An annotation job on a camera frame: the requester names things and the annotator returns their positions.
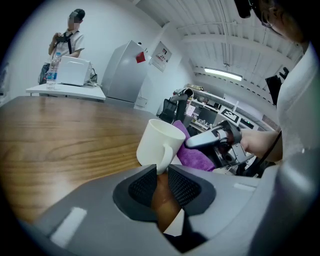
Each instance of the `wooden table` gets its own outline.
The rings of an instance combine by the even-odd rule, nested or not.
[[[79,185],[139,167],[137,147],[153,118],[142,110],[70,98],[18,97],[1,107],[0,182],[13,212],[32,222]],[[162,195],[171,197],[164,191],[155,201],[163,201]]]

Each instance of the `white table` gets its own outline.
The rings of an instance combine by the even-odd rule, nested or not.
[[[93,87],[90,85],[74,86],[57,83],[55,84],[55,88],[53,90],[48,90],[47,84],[40,84],[26,89],[25,92],[31,96],[32,94],[52,94],[90,98],[103,101],[106,99],[106,96],[100,87]]]

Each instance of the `black bag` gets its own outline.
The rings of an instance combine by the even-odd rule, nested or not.
[[[66,36],[66,34],[67,34],[66,32],[63,33],[63,36],[61,36],[61,38],[63,37],[63,40],[59,40],[59,42],[58,42],[58,43],[55,45],[55,47],[54,47],[54,51],[56,51],[57,45],[58,45],[59,43],[68,43],[69,54],[72,53],[70,37],[71,37],[73,34],[71,33],[71,34],[68,35],[68,36]],[[50,67],[50,63],[46,63],[46,64],[44,64],[44,65],[42,66],[40,75],[39,75],[39,77],[38,77],[38,83],[39,83],[39,85],[43,85],[43,84],[46,84],[46,83],[47,83],[46,73],[48,72],[49,67]]]

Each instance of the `purple cloth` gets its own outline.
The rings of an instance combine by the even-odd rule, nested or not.
[[[177,127],[184,133],[186,140],[190,138],[186,127],[180,120],[175,121],[173,126]],[[205,154],[197,149],[186,148],[184,143],[176,155],[183,166],[192,167],[206,172],[212,172],[216,168],[214,163],[208,157],[206,157]]]

